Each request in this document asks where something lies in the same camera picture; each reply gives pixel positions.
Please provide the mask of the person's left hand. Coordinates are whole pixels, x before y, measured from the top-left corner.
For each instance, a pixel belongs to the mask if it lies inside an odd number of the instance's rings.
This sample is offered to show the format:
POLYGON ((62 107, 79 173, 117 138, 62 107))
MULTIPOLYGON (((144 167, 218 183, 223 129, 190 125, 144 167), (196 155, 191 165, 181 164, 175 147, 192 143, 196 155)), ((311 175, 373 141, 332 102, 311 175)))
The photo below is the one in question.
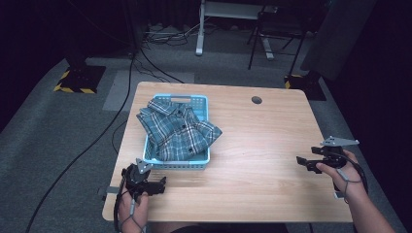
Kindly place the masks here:
POLYGON ((143 233, 148 222, 149 195, 144 192, 135 200, 122 189, 119 201, 118 227, 121 233, 143 233))

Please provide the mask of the blue plaid shirt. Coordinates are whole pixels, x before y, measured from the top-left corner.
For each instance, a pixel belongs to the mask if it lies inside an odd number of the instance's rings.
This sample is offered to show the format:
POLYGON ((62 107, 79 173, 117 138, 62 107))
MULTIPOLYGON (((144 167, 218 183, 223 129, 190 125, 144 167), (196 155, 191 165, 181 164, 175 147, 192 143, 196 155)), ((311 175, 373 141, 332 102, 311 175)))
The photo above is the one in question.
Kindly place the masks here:
POLYGON ((152 99, 137 115, 160 161, 187 161, 208 149, 222 134, 221 129, 200 120, 185 103, 152 99))

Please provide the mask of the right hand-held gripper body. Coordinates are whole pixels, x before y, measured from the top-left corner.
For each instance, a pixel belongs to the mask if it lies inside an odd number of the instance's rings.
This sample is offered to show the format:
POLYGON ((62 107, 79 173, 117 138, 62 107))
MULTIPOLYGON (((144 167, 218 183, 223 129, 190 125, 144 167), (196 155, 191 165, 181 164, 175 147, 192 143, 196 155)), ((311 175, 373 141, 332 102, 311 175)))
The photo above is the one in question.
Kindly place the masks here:
POLYGON ((349 140, 329 136, 320 142, 321 148, 324 148, 322 163, 333 168, 342 168, 349 161, 349 157, 344 153, 343 148, 346 146, 355 146, 360 142, 358 140, 349 140))

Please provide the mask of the grey table edge bracket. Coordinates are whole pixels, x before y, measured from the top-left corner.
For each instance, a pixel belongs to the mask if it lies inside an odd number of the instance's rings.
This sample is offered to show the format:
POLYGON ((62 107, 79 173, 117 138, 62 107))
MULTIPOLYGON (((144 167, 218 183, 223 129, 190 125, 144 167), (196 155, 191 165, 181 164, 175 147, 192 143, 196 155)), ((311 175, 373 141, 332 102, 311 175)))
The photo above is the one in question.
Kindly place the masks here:
POLYGON ((117 194, 120 191, 118 186, 102 186, 97 190, 97 194, 107 196, 108 194, 117 194))

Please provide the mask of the blue perforated plastic basket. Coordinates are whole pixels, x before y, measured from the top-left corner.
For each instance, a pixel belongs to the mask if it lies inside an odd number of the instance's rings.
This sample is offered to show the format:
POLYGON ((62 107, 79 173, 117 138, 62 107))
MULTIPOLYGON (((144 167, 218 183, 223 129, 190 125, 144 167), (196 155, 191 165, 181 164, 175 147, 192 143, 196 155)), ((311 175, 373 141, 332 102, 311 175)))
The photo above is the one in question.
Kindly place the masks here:
MULTIPOLYGON (((186 104, 192 107, 199 120, 209 119, 208 98, 205 95, 158 93, 154 95, 154 99, 186 104)), ((146 137, 143 160, 153 164, 155 169, 161 170, 204 170, 210 161, 210 149, 206 149, 185 161, 161 161, 155 156, 154 144, 150 142, 149 137, 146 137)))

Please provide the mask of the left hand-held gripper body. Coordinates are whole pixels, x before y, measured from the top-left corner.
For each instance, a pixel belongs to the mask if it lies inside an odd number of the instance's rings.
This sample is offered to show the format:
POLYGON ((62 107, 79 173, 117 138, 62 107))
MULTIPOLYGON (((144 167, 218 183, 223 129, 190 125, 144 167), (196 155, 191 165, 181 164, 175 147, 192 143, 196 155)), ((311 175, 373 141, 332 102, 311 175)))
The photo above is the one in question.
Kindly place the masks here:
POLYGON ((148 181, 148 177, 152 168, 151 163, 137 158, 135 163, 122 170, 123 186, 133 199, 137 199, 144 192, 151 193, 151 183, 148 181))

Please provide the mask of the dark grey panel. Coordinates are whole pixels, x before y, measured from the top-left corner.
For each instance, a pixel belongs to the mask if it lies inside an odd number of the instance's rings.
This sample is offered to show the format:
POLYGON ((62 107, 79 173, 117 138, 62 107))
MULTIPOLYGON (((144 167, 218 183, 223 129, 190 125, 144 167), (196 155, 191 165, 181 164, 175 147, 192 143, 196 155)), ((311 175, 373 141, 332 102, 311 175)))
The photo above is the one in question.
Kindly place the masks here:
POLYGON ((334 81, 343 69, 377 0, 332 0, 300 69, 305 78, 334 81))

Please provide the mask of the black folding chair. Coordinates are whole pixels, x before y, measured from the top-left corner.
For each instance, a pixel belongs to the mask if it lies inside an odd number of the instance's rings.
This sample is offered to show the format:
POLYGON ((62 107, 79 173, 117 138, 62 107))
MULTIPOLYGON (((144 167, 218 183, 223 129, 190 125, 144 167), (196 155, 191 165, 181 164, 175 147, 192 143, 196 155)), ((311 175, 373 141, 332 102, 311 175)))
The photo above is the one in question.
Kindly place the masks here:
POLYGON ((298 46, 292 54, 290 75, 308 32, 308 18, 304 13, 305 9, 301 7, 264 5, 257 13, 255 28, 247 42, 247 44, 253 43, 248 69, 252 68, 258 39, 287 39, 288 41, 282 46, 283 50, 293 40, 297 40, 298 46))

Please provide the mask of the person's right hand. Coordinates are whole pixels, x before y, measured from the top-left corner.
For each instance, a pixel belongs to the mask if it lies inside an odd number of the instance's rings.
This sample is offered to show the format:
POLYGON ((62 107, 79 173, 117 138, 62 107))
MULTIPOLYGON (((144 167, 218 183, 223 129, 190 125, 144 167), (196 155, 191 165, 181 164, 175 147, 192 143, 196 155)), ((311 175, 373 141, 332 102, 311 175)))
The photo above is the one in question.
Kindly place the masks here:
POLYGON ((318 163, 317 168, 329 175, 332 181, 336 184, 338 189, 344 193, 347 199, 355 197, 359 194, 365 194, 361 176, 356 170, 353 163, 358 163, 355 155, 348 150, 344 150, 344 153, 349 157, 350 161, 340 169, 332 168, 324 163, 318 163))

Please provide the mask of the striped-edge black stand base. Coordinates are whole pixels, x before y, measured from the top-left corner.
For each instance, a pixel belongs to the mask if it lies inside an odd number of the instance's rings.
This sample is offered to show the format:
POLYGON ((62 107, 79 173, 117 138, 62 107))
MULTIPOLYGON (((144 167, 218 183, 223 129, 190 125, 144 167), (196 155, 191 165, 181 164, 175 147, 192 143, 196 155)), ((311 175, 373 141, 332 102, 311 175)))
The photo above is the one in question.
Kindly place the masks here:
POLYGON ((286 89, 302 90, 307 99, 311 101, 326 101, 326 96, 318 80, 313 80, 309 76, 286 75, 284 77, 286 89))
POLYGON ((67 68, 54 91, 95 94, 106 70, 105 66, 86 66, 84 69, 67 68))

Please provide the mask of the white desk frame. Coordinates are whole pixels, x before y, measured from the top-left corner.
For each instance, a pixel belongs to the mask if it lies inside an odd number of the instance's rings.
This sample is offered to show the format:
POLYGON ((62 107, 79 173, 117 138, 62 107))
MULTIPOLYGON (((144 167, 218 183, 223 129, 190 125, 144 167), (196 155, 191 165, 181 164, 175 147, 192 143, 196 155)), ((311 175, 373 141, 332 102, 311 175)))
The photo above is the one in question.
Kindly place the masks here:
POLYGON ((204 24, 206 17, 225 17, 240 19, 257 19, 258 12, 262 9, 260 5, 216 2, 212 0, 201 0, 199 7, 199 29, 195 54, 201 56, 204 46, 204 24))

